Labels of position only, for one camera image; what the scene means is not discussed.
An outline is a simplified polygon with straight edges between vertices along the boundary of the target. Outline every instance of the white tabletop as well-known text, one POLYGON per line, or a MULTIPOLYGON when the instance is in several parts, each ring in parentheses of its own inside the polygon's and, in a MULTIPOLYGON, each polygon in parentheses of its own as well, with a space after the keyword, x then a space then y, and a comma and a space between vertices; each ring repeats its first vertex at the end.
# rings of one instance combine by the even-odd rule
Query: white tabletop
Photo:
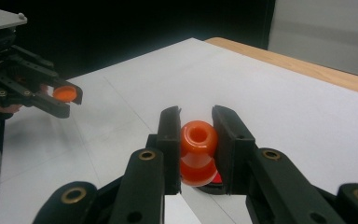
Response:
MULTIPOLYGON (((157 133, 160 112, 173 105, 182 108, 182 125, 212 123, 214 105, 235 110, 259 147, 282 151, 331 193, 358 182, 358 92, 197 39, 69 81, 84 92, 70 118, 24 107, 7 121, 0 223, 31 223, 69 182, 101 188, 122 176, 131 153, 157 133)), ((182 191, 166 197, 166 223, 251 223, 245 196, 184 184, 182 191)))

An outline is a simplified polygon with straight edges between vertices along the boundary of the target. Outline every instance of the orange object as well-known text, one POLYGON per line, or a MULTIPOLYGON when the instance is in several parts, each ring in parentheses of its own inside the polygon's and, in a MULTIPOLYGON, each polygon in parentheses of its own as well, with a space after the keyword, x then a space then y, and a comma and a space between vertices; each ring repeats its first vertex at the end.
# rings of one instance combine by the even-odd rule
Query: orange object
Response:
POLYGON ((76 89, 73 86, 61 86, 54 90, 53 97, 59 101, 69 103, 77 97, 76 89))
POLYGON ((213 154, 217 146, 216 130, 207 122, 193 120, 181 130, 182 182, 199 187, 209 184, 217 174, 213 154))

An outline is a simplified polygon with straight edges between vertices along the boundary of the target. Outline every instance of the orange ball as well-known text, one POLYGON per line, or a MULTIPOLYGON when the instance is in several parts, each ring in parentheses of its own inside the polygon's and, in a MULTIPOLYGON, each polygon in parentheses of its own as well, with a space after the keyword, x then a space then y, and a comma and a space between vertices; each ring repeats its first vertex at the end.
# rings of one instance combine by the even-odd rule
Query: orange ball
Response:
POLYGON ((205 121, 193 120, 181 130, 182 181, 193 187, 210 183, 217 174, 213 154, 217 146, 217 133, 205 121))

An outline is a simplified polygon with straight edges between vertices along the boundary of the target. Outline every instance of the red and black object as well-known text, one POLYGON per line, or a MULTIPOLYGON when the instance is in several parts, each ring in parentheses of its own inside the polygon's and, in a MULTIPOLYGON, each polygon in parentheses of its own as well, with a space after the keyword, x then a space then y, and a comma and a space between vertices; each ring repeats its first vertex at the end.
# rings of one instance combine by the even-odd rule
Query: red and black object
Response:
POLYGON ((81 105, 82 96, 83 91, 77 85, 59 77, 52 62, 15 45, 0 49, 1 107, 36 106, 57 118, 65 119, 70 115, 67 103, 81 105), (50 86, 54 90, 70 87, 74 97, 70 101, 63 101, 48 95, 43 91, 43 86, 50 86))
MULTIPOLYGON (((133 152, 121 178, 65 208, 89 222, 60 212, 68 206, 62 202, 63 192, 82 187, 75 182, 57 189, 34 223, 164 223, 164 195, 180 193, 179 112, 177 106, 161 112, 158 133, 149 135, 146 148, 133 152)), ((312 186, 283 153, 257 147, 235 111, 216 105, 212 115, 218 134, 213 157, 222 179, 219 192, 246 195, 253 223, 358 224, 358 183, 343 184, 337 196, 312 186)), ((81 194, 75 192, 71 198, 81 194)))

